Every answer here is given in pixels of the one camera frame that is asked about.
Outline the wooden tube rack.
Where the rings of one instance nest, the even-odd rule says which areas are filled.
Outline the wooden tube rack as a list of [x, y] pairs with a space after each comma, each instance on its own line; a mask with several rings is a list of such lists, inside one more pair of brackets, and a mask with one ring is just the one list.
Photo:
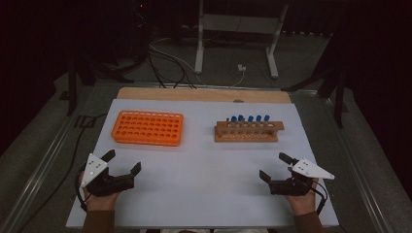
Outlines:
[[282, 121], [218, 121], [215, 126], [217, 143], [272, 143], [284, 130]]

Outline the person's right hand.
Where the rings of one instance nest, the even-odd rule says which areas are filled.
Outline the person's right hand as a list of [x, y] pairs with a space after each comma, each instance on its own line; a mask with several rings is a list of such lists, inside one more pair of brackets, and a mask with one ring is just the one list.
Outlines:
[[304, 196], [285, 195], [294, 216], [304, 216], [316, 212], [316, 193], [318, 179], [313, 179], [312, 188]]

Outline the white table board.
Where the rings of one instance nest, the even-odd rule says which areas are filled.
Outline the white table board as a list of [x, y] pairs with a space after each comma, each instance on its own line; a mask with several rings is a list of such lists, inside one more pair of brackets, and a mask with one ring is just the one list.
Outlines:
[[[120, 144], [111, 136], [122, 110], [181, 113], [184, 125], [177, 147]], [[276, 143], [218, 143], [220, 120], [242, 115], [270, 117], [285, 127]], [[114, 150], [113, 176], [142, 165], [135, 186], [116, 206], [116, 225], [125, 228], [275, 228], [293, 224], [289, 203], [273, 195], [259, 177], [290, 177], [280, 153], [315, 158], [293, 104], [196, 101], [113, 101], [94, 152]]]

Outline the orange plastic tube rack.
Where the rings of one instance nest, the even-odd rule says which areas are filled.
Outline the orange plastic tube rack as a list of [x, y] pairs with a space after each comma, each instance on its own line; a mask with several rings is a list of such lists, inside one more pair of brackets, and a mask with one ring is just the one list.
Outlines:
[[184, 116], [178, 113], [120, 111], [111, 136], [117, 143], [177, 147]]

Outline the metal floor rail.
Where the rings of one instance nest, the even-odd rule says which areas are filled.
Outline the metal floor rail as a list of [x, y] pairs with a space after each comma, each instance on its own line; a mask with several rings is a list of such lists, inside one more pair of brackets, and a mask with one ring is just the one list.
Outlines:
[[72, 114], [55, 95], [0, 156], [0, 233], [15, 233], [92, 92], [82, 87]]
[[334, 119], [334, 106], [329, 99], [322, 99], [322, 105], [326, 111], [327, 117], [331, 122], [331, 127], [333, 128], [338, 140], [344, 150], [344, 158], [349, 164], [349, 170], [351, 175], [357, 185], [360, 197], [366, 207], [368, 214], [372, 220], [377, 233], [394, 233], [390, 227], [388, 221], [384, 218], [382, 211], [376, 201], [374, 194], [367, 182], [365, 175], [361, 169], [360, 164], [356, 159], [356, 154], [351, 149], [347, 136], [342, 128], [337, 126]]

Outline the grey metal stand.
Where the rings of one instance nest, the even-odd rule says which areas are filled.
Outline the grey metal stand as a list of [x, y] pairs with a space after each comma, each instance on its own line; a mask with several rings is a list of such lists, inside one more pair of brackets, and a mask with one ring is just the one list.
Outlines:
[[197, 50], [194, 62], [194, 72], [197, 75], [200, 75], [203, 69], [204, 31], [271, 34], [272, 43], [265, 49], [265, 55], [271, 78], [278, 79], [279, 71], [275, 61], [274, 52], [282, 32], [289, 5], [283, 3], [281, 5], [280, 14], [277, 17], [247, 17], [231, 16], [230, 14], [205, 14], [205, 1], [206, 0], [199, 0]]

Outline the black stand legs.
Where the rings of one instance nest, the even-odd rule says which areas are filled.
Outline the black stand legs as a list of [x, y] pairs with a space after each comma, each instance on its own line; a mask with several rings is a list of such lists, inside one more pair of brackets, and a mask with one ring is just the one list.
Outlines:
[[83, 74], [85, 76], [82, 81], [86, 85], [93, 85], [96, 82], [96, 78], [92, 75], [92, 69], [95, 69], [109, 78], [114, 79], [120, 83], [132, 83], [132, 80], [122, 77], [115, 71], [110, 70], [106, 66], [97, 61], [94, 61], [86, 55], [69, 55], [67, 59], [67, 75], [68, 75], [68, 90], [63, 93], [62, 98], [67, 100], [68, 112], [67, 115], [71, 116], [78, 106], [78, 91], [77, 91], [77, 76]]
[[326, 68], [315, 75], [311, 75], [309, 78], [303, 80], [302, 82], [296, 83], [288, 87], [282, 87], [282, 91], [286, 92], [296, 92], [309, 85], [310, 83], [323, 80], [321, 87], [317, 90], [317, 94], [320, 98], [327, 99], [330, 97], [332, 92], [335, 92], [335, 99], [333, 105], [333, 118], [339, 128], [343, 127], [342, 123], [342, 113], [343, 113], [343, 99], [344, 99], [344, 89], [346, 81], [345, 70], [338, 66], [331, 66]]

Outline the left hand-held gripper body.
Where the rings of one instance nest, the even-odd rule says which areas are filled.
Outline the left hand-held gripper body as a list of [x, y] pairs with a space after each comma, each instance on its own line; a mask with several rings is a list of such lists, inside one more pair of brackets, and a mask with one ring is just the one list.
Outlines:
[[130, 172], [121, 176], [109, 174], [109, 162], [91, 153], [86, 161], [81, 187], [94, 196], [108, 196], [134, 187], [134, 178]]

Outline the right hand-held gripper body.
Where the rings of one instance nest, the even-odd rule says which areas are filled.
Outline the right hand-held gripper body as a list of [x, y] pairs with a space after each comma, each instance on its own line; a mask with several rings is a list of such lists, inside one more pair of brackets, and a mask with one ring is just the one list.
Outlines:
[[268, 184], [270, 192], [275, 195], [304, 196], [312, 188], [313, 179], [335, 178], [330, 172], [306, 158], [298, 159], [292, 166], [291, 174], [290, 178], [283, 181], [271, 179], [271, 183]]

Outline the person's left hand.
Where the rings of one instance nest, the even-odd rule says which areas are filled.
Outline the person's left hand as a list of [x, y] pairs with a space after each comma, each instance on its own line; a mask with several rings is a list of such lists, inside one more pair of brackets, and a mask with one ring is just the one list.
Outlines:
[[86, 208], [89, 212], [92, 211], [114, 211], [116, 209], [117, 200], [120, 193], [113, 193], [108, 196], [94, 196], [86, 187], [83, 188]]

